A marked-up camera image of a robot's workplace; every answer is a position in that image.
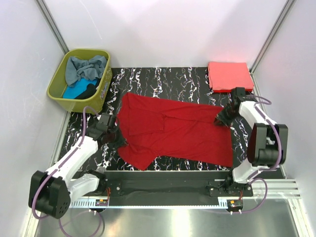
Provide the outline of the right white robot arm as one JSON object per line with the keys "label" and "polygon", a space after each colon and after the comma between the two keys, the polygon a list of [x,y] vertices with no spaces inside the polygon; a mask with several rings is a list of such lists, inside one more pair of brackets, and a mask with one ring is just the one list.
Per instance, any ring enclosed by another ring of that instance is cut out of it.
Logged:
{"label": "right white robot arm", "polygon": [[232,101],[220,111],[215,125],[229,126],[236,117],[243,117],[252,128],[247,146],[247,159],[230,171],[218,189],[235,196],[249,188],[262,172],[275,170],[286,160],[288,127],[271,119],[259,104],[271,104],[265,99],[256,101],[255,95],[246,94],[243,87],[232,90]]}

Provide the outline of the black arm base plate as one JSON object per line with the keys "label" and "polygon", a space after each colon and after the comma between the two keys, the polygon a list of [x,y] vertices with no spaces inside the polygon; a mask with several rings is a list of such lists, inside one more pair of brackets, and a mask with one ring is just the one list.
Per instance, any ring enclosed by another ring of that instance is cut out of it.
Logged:
{"label": "black arm base plate", "polygon": [[248,198],[247,184],[233,184],[228,171],[106,171],[111,207],[210,207],[219,197]]}

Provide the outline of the red t shirt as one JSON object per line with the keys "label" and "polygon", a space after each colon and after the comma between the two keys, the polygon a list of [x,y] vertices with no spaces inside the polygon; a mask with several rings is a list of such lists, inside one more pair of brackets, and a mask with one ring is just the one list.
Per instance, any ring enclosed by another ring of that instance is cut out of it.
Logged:
{"label": "red t shirt", "polygon": [[214,124],[220,106],[133,93],[122,97],[119,126],[127,144],[119,156],[145,170],[159,156],[233,166],[231,130]]}

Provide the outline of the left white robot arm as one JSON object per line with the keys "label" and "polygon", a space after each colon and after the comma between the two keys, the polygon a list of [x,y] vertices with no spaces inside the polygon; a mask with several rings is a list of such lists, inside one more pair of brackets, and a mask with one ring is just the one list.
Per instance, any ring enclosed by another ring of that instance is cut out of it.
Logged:
{"label": "left white robot arm", "polygon": [[33,216],[40,219],[37,212],[41,212],[59,219],[82,196],[102,195],[107,189],[104,170],[89,170],[76,180],[72,178],[102,146],[117,149],[126,144],[117,116],[103,113],[93,125],[85,125],[78,142],[57,163],[32,175],[28,205]]}

